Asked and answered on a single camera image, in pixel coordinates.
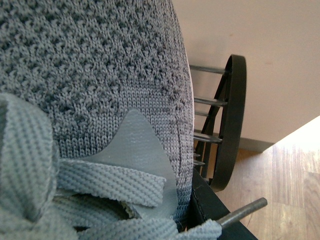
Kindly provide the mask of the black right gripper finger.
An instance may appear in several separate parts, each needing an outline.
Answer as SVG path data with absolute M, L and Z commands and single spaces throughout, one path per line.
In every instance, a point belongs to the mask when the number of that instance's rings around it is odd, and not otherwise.
M 190 207 L 187 214 L 187 228 L 201 225 L 206 220 L 219 220 L 230 211 L 213 192 L 207 182 L 194 168 Z M 255 240 L 256 237 L 241 223 L 236 222 L 222 230 L 220 240 Z

